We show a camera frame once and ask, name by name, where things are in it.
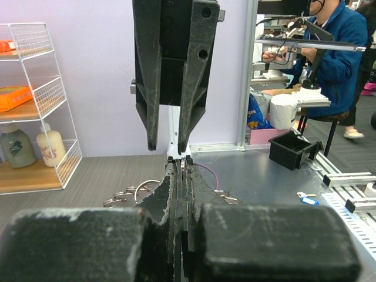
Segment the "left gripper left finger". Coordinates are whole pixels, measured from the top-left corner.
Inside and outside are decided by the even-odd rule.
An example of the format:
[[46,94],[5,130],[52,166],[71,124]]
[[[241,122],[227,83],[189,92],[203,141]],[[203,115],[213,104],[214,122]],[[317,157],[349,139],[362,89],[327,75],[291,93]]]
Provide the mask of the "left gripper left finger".
[[2,281],[178,281],[179,162],[124,208],[48,208],[14,215],[1,236]]

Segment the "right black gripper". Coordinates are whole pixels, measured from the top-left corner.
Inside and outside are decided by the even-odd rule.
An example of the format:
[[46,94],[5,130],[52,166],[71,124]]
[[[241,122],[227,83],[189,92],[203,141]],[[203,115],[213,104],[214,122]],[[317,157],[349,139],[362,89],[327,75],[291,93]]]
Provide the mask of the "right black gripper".
[[217,1],[133,1],[136,109],[156,150],[159,105],[180,106],[178,152],[205,113]]

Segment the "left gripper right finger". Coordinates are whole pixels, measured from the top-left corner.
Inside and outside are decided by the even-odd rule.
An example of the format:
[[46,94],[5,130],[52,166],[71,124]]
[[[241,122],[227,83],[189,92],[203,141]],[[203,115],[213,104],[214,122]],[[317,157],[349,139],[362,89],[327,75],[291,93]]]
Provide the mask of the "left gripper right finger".
[[185,234],[184,275],[189,281],[356,281],[361,262],[351,236],[330,207],[298,201],[315,192],[309,168],[289,171],[270,164],[265,172],[230,169],[229,189],[246,201],[229,204],[188,167],[198,214]]

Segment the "metal disc with keyrings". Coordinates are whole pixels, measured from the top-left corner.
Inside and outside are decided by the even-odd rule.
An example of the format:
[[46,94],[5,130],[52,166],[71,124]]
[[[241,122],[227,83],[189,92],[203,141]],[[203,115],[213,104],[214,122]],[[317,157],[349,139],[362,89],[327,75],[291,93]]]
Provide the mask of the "metal disc with keyrings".
[[[229,192],[219,189],[219,177],[213,169],[201,163],[196,163],[196,166],[206,169],[214,176],[214,179],[216,181],[214,191],[228,204],[242,203],[241,200],[232,197]],[[150,192],[154,191],[159,183],[160,182],[158,180],[150,179],[142,182],[138,186],[129,186],[125,188],[124,191],[117,192],[112,196],[112,198],[104,201],[103,207],[114,208],[123,205],[133,206],[143,200]]]

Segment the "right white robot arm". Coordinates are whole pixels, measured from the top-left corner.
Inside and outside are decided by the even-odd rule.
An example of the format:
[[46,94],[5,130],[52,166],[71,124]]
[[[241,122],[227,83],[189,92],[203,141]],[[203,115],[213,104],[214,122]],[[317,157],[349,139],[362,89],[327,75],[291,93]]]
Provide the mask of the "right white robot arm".
[[217,24],[217,1],[133,1],[136,110],[150,151],[157,148],[159,109],[171,108],[170,152],[187,154],[206,112]]

